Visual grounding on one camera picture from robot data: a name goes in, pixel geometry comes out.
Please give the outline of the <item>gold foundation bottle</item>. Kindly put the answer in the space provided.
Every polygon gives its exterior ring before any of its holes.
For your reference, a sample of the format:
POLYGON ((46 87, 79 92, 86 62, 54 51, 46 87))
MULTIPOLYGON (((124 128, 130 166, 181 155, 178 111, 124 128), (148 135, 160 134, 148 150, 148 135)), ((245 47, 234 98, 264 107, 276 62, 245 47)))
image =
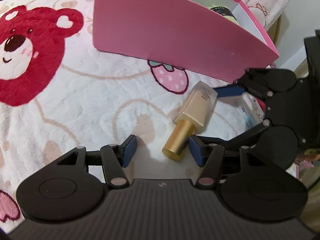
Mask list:
POLYGON ((175 128, 162 149, 165 156, 174 161, 182 159, 189 137, 206 128, 216 98, 217 92, 202 81, 192 88, 173 119, 175 128))

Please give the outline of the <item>green yarn ball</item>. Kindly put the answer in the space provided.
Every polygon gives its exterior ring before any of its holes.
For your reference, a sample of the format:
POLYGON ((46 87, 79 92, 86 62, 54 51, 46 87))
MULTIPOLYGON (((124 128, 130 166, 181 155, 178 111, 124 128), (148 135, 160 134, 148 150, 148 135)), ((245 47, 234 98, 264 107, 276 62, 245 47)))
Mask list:
POLYGON ((213 12, 216 12, 216 13, 220 14, 224 18, 226 18, 226 19, 232 21, 233 23, 239 25, 239 22, 237 21, 237 19, 233 15, 233 13, 227 7, 212 4, 212 5, 208 6, 208 9, 213 11, 213 12))

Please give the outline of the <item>small tissue pack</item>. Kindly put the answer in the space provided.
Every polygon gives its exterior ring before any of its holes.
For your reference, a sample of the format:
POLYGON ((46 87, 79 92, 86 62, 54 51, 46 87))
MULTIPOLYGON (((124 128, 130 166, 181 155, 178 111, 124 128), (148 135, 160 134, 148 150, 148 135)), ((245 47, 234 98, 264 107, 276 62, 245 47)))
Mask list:
POLYGON ((248 93, 244 93, 241 96, 236 97, 234 102, 242 113, 242 116, 249 128, 253 128, 263 121, 264 112, 255 97, 248 93))

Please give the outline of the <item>pink cardboard box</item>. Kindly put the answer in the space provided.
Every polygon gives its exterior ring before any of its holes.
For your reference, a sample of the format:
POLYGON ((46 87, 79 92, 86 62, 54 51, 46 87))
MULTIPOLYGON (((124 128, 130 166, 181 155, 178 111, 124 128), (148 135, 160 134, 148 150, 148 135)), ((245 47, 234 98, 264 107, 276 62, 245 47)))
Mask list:
POLYGON ((93 46, 232 82, 279 56, 242 0, 95 0, 93 46), (208 9, 227 7, 239 25, 208 9))

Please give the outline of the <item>beige headboard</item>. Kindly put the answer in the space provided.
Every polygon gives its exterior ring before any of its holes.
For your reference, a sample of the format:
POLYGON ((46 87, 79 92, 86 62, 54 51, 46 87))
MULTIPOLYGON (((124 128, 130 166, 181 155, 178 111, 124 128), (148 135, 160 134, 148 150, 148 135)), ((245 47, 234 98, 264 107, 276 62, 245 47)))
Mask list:
POLYGON ((274 22, 274 24, 272 24, 272 26, 268 29, 267 33, 276 47, 278 46, 279 41, 283 38, 283 35, 289 26, 289 18, 287 14, 283 12, 274 22))

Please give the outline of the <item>bear print bed cover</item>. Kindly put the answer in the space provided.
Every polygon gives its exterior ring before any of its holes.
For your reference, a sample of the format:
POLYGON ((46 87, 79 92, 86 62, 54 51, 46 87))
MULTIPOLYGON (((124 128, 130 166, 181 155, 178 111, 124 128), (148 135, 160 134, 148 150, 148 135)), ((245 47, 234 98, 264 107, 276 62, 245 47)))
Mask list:
POLYGON ((59 67, 48 86, 17 106, 1 104, 1 229, 23 220, 16 190, 29 175, 76 146, 97 150, 128 135, 138 152, 128 178, 196 179, 200 168, 189 153, 169 160, 162 147, 173 118, 199 81, 224 82, 157 62, 110 54, 92 44, 93 0, 2 0, 1 15, 22 7, 78 11, 82 28, 65 39, 59 67))

